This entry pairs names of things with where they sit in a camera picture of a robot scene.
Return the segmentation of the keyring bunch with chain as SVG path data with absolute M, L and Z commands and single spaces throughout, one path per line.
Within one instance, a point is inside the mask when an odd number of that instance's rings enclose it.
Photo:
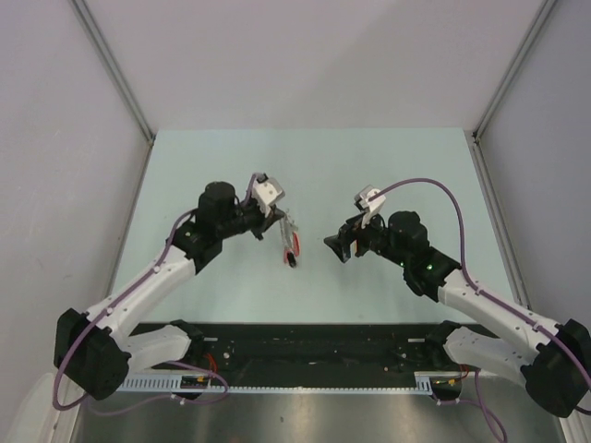
M 281 239 L 283 243 L 283 262 L 289 266 L 291 269 L 295 269 L 298 264 L 298 257 L 296 257 L 293 253 L 293 243 L 292 243 L 292 233 L 298 233 L 298 227 L 295 224 L 294 219 L 289 214 L 289 211 L 286 210 L 286 217 L 280 220 L 280 233 Z

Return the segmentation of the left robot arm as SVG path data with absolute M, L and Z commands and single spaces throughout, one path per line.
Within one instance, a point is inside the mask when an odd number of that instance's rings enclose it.
M 183 320 L 135 334 L 138 324 L 173 290 L 196 277 L 223 251 L 223 242 L 243 233 L 262 239 L 285 214 L 277 206 L 284 191 L 277 180 L 255 175 L 245 198 L 223 181 L 209 183 L 196 208 L 173 224 L 157 257 L 119 293 L 57 321 L 54 386 L 68 377 L 85 396 L 108 398 L 130 374 L 177 362 L 186 369 L 204 357 L 202 333 Z

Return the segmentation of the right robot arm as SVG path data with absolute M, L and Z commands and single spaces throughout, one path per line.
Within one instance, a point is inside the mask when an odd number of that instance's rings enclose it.
M 477 335 L 453 322 L 440 325 L 426 347 L 428 363 L 447 370 L 460 363 L 489 371 L 525 389 L 546 412 L 567 418 L 581 412 L 590 391 L 590 332 L 569 319 L 560 323 L 488 292 L 464 265 L 441 253 L 413 211 L 383 219 L 345 221 L 324 244 L 341 262 L 372 252 L 403 270 L 407 287 L 473 319 L 489 331 Z

